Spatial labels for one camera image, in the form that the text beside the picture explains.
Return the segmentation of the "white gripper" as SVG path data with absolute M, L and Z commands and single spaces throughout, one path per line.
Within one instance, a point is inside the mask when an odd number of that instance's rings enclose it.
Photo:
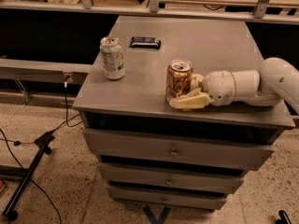
M 200 109 L 212 104 L 229 105 L 235 98 L 235 80 L 231 72 L 216 71 L 205 76 L 192 74 L 190 92 L 169 101 L 175 109 Z

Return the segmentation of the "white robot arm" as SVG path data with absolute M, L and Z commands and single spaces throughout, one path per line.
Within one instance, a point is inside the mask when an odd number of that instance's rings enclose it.
M 168 103 L 175 109 L 200 109 L 233 102 L 274 106 L 281 100 L 299 114 L 299 71 L 273 57 L 263 60 L 257 70 L 214 71 L 205 77 L 195 74 L 190 91 Z

